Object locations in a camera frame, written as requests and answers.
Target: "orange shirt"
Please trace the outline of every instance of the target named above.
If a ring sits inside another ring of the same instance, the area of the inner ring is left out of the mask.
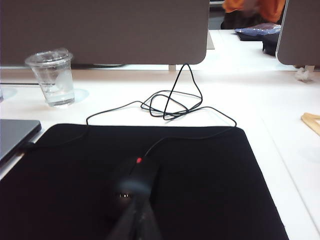
[[[244,8],[245,0],[225,0],[223,8],[226,13]],[[260,15],[267,21],[275,23],[280,19],[286,0],[257,0]]]

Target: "water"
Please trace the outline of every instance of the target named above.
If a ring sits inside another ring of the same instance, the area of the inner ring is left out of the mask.
[[[71,70],[60,72],[55,81],[41,82],[40,86],[47,103],[51,107],[69,105],[75,101]]]

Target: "person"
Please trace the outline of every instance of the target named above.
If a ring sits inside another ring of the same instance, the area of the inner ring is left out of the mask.
[[[281,24],[286,0],[225,0],[221,29],[252,27],[262,23]]]

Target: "mouse cable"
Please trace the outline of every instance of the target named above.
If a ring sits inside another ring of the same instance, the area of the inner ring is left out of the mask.
[[[196,87],[196,89],[198,90],[200,96],[198,95],[195,95],[195,94],[191,94],[191,93],[185,93],[185,92],[181,92],[181,91],[175,91],[175,87],[176,87],[176,84],[179,80],[179,77],[180,77],[180,74],[183,70],[183,68],[185,66],[188,66],[189,68],[189,71],[191,73],[191,77],[192,77],[192,81]],[[197,102],[194,106],[192,106],[191,108],[187,108],[186,106],[184,106],[182,103],[178,102],[177,100],[174,100],[172,98],[172,94],[175,93],[175,94],[180,94],[180,95],[184,95],[184,96],[189,96],[189,97],[195,97],[195,98],[198,98],[199,99],[199,102]],[[152,102],[154,101],[155,98],[158,98],[158,97],[165,97],[167,98],[167,101],[166,101],[166,104],[165,104],[165,108],[164,108],[164,111],[162,110],[159,110],[159,109],[156,109],[152,106]],[[168,104],[169,104],[169,101],[173,101],[174,103],[180,105],[181,107],[184,108],[184,110],[180,110],[180,111],[176,111],[176,112],[167,112],[167,108],[168,108]],[[143,109],[143,110],[147,110],[149,111],[149,114],[152,116],[152,117],[162,117],[165,121],[171,121],[171,120],[174,120],[176,118],[179,118],[181,116],[184,116],[184,115],[187,115],[189,113],[193,113],[193,112],[196,112],[196,111],[199,111],[199,110],[202,110],[202,109],[212,109],[216,112],[218,112],[219,114],[225,116],[226,118],[230,119],[234,125],[233,126],[230,126],[229,128],[227,129],[224,129],[220,132],[217,132],[215,134],[212,134],[212,135],[208,135],[208,136],[202,136],[202,137],[182,137],[182,136],[165,136],[161,139],[159,139],[158,141],[156,141],[144,154],[144,157],[149,155],[150,152],[157,146],[159,145],[161,142],[164,142],[166,140],[206,140],[206,139],[210,139],[210,138],[213,138],[213,137],[216,137],[222,133],[225,133],[227,131],[230,131],[231,129],[237,127],[237,122],[231,118],[230,116],[226,115],[225,113],[219,111],[218,109],[212,107],[212,106],[202,106],[200,107],[200,105],[202,104],[203,102],[203,95],[195,81],[195,78],[194,78],[194,75],[193,75],[193,72],[190,68],[190,65],[185,63],[182,65],[175,81],[174,81],[174,84],[173,84],[173,87],[171,90],[160,90],[160,91],[157,91],[155,92],[154,94],[152,94],[150,97],[148,97],[144,102],[142,101],[133,101],[133,102],[130,102],[126,105],[123,105],[123,106],[120,106],[120,107],[116,107],[116,108],[113,108],[113,109],[108,109],[108,110],[105,110],[105,111],[101,111],[101,112],[97,112],[95,114],[92,114],[90,116],[88,116],[85,120],[86,122],[86,125],[89,126],[89,119],[96,116],[96,115],[100,115],[100,114],[103,114],[103,113],[107,113],[107,112],[111,112],[111,111],[115,111],[115,110],[119,110],[121,108],[124,108],[124,107],[127,107],[131,104],[134,104],[134,103],[140,103],[140,107]]]

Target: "laptop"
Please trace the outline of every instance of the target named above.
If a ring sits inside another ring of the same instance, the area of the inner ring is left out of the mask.
[[[41,130],[38,120],[0,119],[0,166]]]

